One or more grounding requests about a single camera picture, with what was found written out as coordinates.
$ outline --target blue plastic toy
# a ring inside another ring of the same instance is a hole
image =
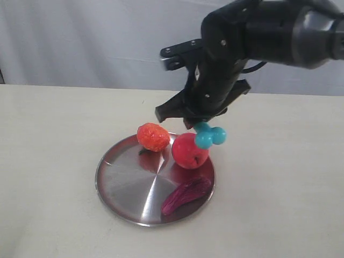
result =
[[[226,141],[227,133],[221,127],[211,128],[206,122],[196,124],[195,144],[198,148],[209,149],[213,144],[220,145]]]

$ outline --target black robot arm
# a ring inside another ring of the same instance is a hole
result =
[[[329,0],[236,0],[207,15],[201,39],[161,50],[167,70],[186,67],[184,89],[156,108],[159,122],[181,117],[187,128],[227,111],[250,90],[241,73],[266,62],[314,69],[344,60],[344,17]],[[262,61],[244,69],[249,59]]]

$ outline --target white table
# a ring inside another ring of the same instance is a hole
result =
[[[154,229],[109,214],[98,161],[173,94],[0,86],[0,257],[344,257],[344,97],[242,96],[211,122],[229,137],[206,209]]]

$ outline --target white backdrop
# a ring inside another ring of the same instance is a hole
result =
[[[344,0],[334,0],[344,10]],[[229,0],[0,0],[6,83],[180,90],[160,49],[199,38],[207,13]],[[344,62],[317,70],[269,64],[252,92],[344,95]]]

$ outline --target stainless steel plate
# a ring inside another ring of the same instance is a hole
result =
[[[184,219],[198,211],[212,196],[214,168],[208,159],[195,170],[175,164],[171,147],[177,135],[170,133],[170,145],[160,153],[144,152],[136,135],[114,145],[101,159],[96,173],[96,189],[101,201],[113,213],[141,226],[157,226]],[[161,214],[164,200],[178,185],[205,176],[212,189],[203,198],[179,207],[173,214]]]

